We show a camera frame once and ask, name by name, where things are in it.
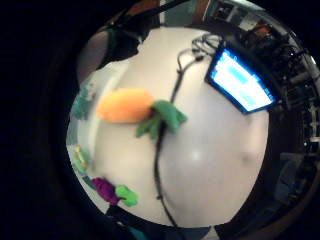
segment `purple toy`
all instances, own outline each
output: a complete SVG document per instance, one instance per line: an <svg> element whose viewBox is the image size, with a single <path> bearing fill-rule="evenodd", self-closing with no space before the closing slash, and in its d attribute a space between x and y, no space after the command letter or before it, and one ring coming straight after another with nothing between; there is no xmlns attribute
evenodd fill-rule
<svg viewBox="0 0 320 240"><path fill-rule="evenodd" d="M103 178L92 179L94 187L98 194L111 205L117 205L121 198L118 198L115 193L115 187Z"/></svg>

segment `desk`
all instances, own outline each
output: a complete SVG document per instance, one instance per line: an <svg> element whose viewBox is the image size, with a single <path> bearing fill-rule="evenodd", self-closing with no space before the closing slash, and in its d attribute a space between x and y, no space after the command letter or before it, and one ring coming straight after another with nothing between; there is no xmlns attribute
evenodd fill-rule
<svg viewBox="0 0 320 240"><path fill-rule="evenodd" d="M205 33L187 28L150 32L140 53L111 63L91 76L99 98L115 88L144 88L169 100L177 79L177 54ZM191 60L182 57L182 65ZM186 72L175 105L188 116L180 131L167 133L160 157L165 201L181 227L204 227L230 221L250 194L262 165L268 137L266 111L242 115L204 82L210 59ZM171 225L159 200L153 176L155 144L135 138L137 124L112 124L95 116L79 123L79 143L93 160L90 176L127 185L139 196L134 207L120 207L151 222Z"/></svg>

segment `electronic equipment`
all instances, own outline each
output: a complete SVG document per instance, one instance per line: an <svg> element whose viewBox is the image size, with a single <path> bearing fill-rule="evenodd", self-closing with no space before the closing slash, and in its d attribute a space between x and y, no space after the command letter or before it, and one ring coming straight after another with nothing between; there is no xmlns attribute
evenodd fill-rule
<svg viewBox="0 0 320 240"><path fill-rule="evenodd" d="M248 51L224 40L212 58L206 81L242 113L267 109L277 103L273 77Z"/></svg>

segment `plush vegetable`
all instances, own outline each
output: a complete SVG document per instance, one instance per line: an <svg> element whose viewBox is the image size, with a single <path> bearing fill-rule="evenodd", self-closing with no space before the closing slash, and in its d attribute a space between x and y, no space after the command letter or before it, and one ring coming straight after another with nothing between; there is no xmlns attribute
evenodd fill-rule
<svg viewBox="0 0 320 240"><path fill-rule="evenodd" d="M80 146L74 147L73 163L77 170L84 174L89 164L89 155Z"/></svg>
<svg viewBox="0 0 320 240"><path fill-rule="evenodd" d="M98 104L97 115L113 123L140 122L151 115L153 97L144 89L119 89Z"/></svg>
<svg viewBox="0 0 320 240"><path fill-rule="evenodd" d="M103 178L92 179L92 184L98 194L111 205L117 205L120 198L115 194L115 187Z"/></svg>
<svg viewBox="0 0 320 240"><path fill-rule="evenodd" d="M121 199L121 202L128 207L137 205L138 196L126 186L117 186L116 195Z"/></svg>
<svg viewBox="0 0 320 240"><path fill-rule="evenodd" d="M98 104L96 113L102 119L113 123L141 122L136 137L145 133L151 139L159 135L162 124L176 133L187 117L171 102L154 101L144 89L120 89L106 95Z"/></svg>
<svg viewBox="0 0 320 240"><path fill-rule="evenodd" d="M86 120L94 95L95 89L92 81L84 82L80 87L80 92L73 102L71 115L79 120Z"/></svg>
<svg viewBox="0 0 320 240"><path fill-rule="evenodd" d="M182 112L180 112L172 103L159 100L152 104L153 115L150 119L142 122L136 131L136 137L141 137L145 133L149 133L151 139L158 137L161 123L165 123L172 133L176 133L181 123L187 120Z"/></svg>

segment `orange carrot toy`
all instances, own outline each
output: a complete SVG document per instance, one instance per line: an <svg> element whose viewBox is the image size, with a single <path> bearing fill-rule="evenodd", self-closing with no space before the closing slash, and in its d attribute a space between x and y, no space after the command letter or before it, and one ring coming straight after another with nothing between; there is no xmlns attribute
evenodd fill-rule
<svg viewBox="0 0 320 240"><path fill-rule="evenodd" d="M140 122L136 137L145 133L150 138L158 137L161 125L165 124L170 132L177 133L187 117L171 102L154 101L144 89L119 89L104 96L96 109L97 115L112 123Z"/></svg>

